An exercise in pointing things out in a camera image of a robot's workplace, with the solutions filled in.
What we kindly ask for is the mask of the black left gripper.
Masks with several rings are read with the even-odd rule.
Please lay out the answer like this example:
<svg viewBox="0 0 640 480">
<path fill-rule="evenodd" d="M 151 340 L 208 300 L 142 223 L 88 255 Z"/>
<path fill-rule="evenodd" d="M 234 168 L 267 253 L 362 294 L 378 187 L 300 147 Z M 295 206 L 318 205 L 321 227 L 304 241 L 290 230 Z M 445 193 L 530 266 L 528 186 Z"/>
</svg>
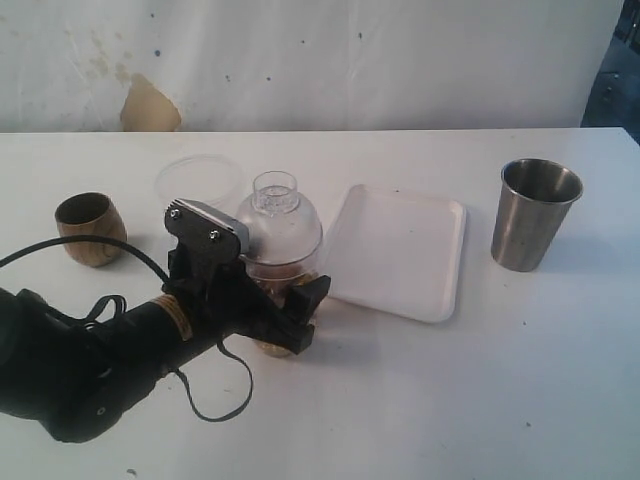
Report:
<svg viewBox="0 0 640 480">
<path fill-rule="evenodd" d="M 163 290 L 177 298 L 191 325 L 192 337 L 179 348 L 182 354 L 199 355 L 234 334 L 293 354 L 311 345 L 311 319 L 329 293 L 329 276 L 302 275 L 278 307 L 249 277 L 241 260 L 194 274 L 176 247 L 168 253 L 169 281 Z"/>
</svg>

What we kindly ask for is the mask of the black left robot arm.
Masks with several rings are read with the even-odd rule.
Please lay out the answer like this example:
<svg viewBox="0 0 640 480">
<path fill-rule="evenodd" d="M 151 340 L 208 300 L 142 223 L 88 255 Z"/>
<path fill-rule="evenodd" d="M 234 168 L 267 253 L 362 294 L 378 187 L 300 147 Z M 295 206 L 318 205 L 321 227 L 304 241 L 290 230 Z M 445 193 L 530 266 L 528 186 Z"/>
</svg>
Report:
<svg viewBox="0 0 640 480">
<path fill-rule="evenodd" d="M 39 422 L 56 440 L 83 443 L 111 428 L 168 374 L 227 337 L 241 335 L 292 353 L 308 348 L 311 318 L 327 296 L 321 276 L 275 303 L 238 259 L 204 266 L 178 246 L 162 294 L 135 308 L 101 297 L 82 318 L 30 290 L 1 295 L 1 410 Z"/>
</svg>

